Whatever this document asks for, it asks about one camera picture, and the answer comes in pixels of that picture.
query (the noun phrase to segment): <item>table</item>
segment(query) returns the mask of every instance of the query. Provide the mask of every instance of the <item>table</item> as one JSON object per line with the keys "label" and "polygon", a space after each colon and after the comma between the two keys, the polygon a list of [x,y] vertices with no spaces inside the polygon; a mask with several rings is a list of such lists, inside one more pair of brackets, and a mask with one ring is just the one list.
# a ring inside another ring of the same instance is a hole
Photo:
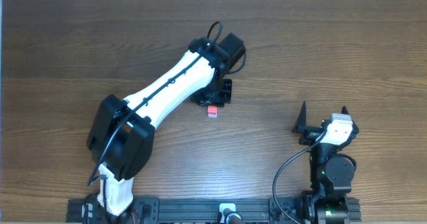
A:
{"label": "table", "polygon": [[[218,118],[185,101],[160,125],[136,195],[271,197],[320,125],[346,105],[361,132],[351,197],[365,221],[427,220],[427,0],[4,0],[2,221],[64,221],[95,163],[85,139],[100,101],[143,89],[216,20],[248,50]],[[305,155],[280,196],[309,188]]]}

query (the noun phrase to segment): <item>small cube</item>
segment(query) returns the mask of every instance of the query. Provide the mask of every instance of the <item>small cube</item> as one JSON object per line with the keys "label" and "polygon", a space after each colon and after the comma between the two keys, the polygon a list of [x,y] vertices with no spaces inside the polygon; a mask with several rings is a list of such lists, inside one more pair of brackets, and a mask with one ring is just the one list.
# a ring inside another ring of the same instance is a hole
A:
{"label": "small cube", "polygon": [[218,108],[213,105],[207,106],[207,116],[208,117],[217,117],[218,115]]}

